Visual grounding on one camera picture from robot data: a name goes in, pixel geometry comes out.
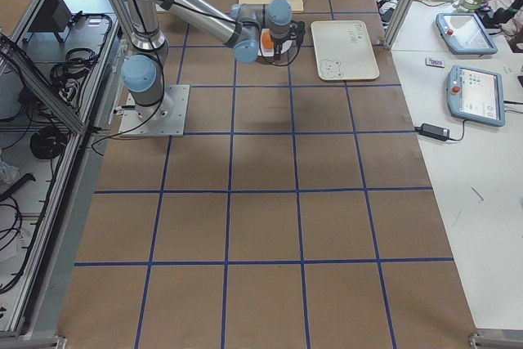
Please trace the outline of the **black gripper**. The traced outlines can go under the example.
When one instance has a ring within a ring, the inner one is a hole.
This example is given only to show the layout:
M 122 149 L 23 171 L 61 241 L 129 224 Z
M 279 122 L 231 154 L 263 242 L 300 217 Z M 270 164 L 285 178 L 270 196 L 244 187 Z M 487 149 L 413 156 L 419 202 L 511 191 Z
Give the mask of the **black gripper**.
M 282 55 L 283 43 L 287 40 L 294 41 L 297 50 L 300 51 L 306 33 L 304 21 L 291 20 L 286 25 L 274 25 L 271 27 L 271 38 L 273 40 L 273 58 L 279 60 Z

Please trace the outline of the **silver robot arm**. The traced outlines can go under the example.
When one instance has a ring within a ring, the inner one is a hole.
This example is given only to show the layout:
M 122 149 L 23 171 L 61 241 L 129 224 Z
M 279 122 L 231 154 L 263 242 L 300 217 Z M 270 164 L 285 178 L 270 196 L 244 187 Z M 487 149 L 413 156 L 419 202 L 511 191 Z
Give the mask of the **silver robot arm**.
M 141 125 L 163 121 L 173 112 L 168 96 L 164 66 L 168 56 L 167 39 L 159 27 L 158 10 L 173 14 L 232 50 L 235 60 L 250 64 L 263 55 L 262 31 L 273 42 L 278 60 L 287 42 L 302 44 L 304 24 L 293 19 L 288 0 L 267 4 L 235 4 L 226 14 L 205 0 L 127 0 L 125 11 L 117 16 L 131 26 L 134 54 L 123 62 L 121 79 L 134 100 Z

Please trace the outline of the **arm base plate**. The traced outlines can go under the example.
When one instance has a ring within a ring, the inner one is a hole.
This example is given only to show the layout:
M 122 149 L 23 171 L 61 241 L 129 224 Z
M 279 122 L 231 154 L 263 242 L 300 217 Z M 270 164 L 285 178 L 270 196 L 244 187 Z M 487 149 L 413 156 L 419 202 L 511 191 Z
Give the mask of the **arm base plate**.
M 168 85 L 160 107 L 143 107 L 135 104 L 131 93 L 127 94 L 126 105 L 132 108 L 123 111 L 119 132 L 122 137 L 183 136 L 186 128 L 186 113 L 190 98 L 190 86 Z

